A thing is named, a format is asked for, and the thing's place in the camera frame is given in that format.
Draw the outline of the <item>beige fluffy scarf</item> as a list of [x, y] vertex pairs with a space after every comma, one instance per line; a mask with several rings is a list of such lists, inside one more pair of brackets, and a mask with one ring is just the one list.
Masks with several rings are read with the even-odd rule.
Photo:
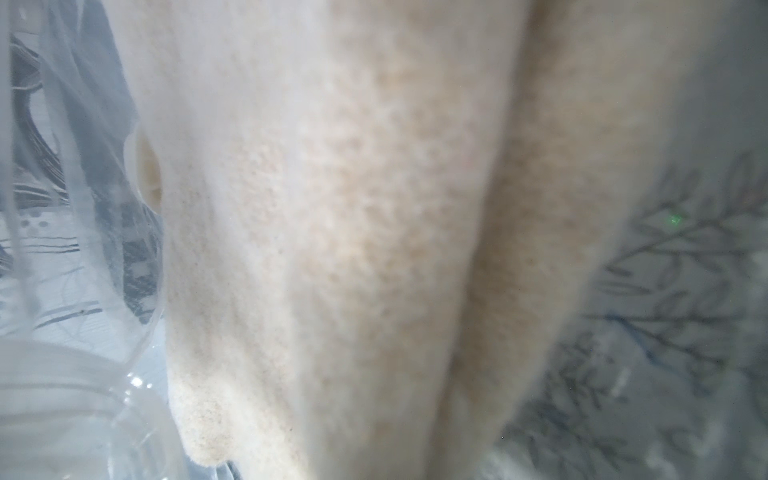
[[169, 397], [246, 479], [466, 479], [730, 1], [108, 1], [162, 180]]

